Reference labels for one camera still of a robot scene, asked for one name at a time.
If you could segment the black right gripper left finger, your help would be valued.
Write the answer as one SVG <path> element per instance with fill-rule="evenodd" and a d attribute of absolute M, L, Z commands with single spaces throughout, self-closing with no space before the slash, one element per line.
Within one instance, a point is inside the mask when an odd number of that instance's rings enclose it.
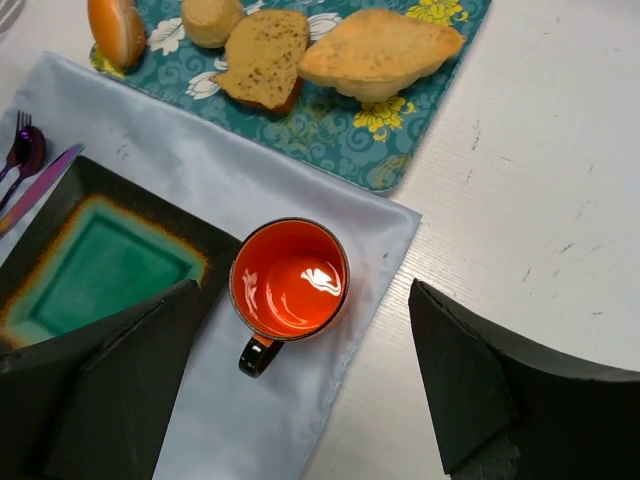
<path fill-rule="evenodd" d="M 18 348 L 3 337 L 2 478 L 152 478 L 199 300 L 184 280 L 49 340 Z"/>

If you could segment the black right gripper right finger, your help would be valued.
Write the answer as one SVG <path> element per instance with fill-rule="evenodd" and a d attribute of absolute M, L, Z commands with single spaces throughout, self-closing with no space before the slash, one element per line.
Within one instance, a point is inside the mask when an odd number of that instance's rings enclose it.
<path fill-rule="evenodd" d="M 409 308 L 449 477 L 638 477 L 637 372 L 536 343 L 420 280 Z"/>

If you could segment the brown bread slice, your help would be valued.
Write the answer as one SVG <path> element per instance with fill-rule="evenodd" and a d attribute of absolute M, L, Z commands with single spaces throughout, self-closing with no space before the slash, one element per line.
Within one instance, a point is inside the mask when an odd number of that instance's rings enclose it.
<path fill-rule="evenodd" d="M 304 80 L 298 64 L 310 46 L 304 13 L 262 9 L 233 29 L 225 45 L 227 70 L 210 78 L 231 98 L 278 114 L 290 112 Z"/>

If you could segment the small round bread roll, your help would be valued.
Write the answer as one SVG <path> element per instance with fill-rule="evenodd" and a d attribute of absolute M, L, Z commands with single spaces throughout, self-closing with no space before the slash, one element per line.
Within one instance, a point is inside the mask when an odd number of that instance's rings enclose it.
<path fill-rule="evenodd" d="M 183 0 L 181 18 L 187 37 L 203 48 L 221 48 L 244 18 L 238 0 Z"/>

